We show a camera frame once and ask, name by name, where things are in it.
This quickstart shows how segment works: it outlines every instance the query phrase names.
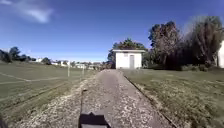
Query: cloud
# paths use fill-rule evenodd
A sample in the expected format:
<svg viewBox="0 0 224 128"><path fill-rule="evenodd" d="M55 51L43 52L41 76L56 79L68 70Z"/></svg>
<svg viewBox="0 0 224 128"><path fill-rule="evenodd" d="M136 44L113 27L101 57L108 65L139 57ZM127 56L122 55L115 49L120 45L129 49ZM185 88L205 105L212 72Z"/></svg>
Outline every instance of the cloud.
<svg viewBox="0 0 224 128"><path fill-rule="evenodd" d="M0 0L0 4L4 4L4 5L11 5L12 2L9 0Z"/></svg>
<svg viewBox="0 0 224 128"><path fill-rule="evenodd" d="M0 0L0 4L8 5L15 10L20 17L38 23L48 23L54 10L49 7L45 0Z"/></svg>
<svg viewBox="0 0 224 128"><path fill-rule="evenodd" d="M50 21L50 16L52 13L53 13L53 10L51 9L46 9L46 10L29 9L24 11L24 14L34 18L39 23L48 23Z"/></svg>

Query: green lawn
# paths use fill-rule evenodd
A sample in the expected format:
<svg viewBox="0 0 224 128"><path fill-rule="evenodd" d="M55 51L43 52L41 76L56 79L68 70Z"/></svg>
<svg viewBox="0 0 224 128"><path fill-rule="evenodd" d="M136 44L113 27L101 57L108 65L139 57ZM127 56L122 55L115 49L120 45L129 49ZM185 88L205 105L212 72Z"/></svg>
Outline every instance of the green lawn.
<svg viewBox="0 0 224 128"><path fill-rule="evenodd" d="M124 70L152 104L180 127L224 127L224 72Z"/></svg>
<svg viewBox="0 0 224 128"><path fill-rule="evenodd" d="M43 108L52 99L78 85L96 71L70 70L40 64L0 64L0 112L8 124L13 124Z"/></svg>

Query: shed door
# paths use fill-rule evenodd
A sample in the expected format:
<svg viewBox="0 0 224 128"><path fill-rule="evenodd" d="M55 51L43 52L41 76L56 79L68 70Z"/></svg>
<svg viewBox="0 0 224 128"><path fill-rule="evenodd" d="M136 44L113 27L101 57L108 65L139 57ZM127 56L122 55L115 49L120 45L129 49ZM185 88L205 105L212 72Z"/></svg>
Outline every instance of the shed door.
<svg viewBox="0 0 224 128"><path fill-rule="evenodd" d="M134 69L135 68L135 56L130 55L130 68Z"/></svg>

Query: field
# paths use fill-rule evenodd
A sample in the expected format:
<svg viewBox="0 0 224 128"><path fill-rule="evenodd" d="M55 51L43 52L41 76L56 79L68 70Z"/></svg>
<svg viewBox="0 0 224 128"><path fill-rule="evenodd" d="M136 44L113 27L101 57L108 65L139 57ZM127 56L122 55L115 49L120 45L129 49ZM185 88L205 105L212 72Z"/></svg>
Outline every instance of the field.
<svg viewBox="0 0 224 128"><path fill-rule="evenodd" d="M162 114L180 127L224 127L224 72L124 70Z"/></svg>
<svg viewBox="0 0 224 128"><path fill-rule="evenodd" d="M7 123L28 117L95 71L28 63L0 63L0 112Z"/></svg>

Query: gravel path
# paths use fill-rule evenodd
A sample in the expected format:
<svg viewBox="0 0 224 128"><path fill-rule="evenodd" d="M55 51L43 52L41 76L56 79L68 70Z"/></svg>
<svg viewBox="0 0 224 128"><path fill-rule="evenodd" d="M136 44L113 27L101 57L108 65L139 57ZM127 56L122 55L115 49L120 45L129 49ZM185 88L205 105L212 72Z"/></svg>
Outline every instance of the gravel path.
<svg viewBox="0 0 224 128"><path fill-rule="evenodd" d="M85 80L48 109L18 123L21 128L77 128L80 111L104 115L111 128L171 128L149 101L117 70L104 70Z"/></svg>

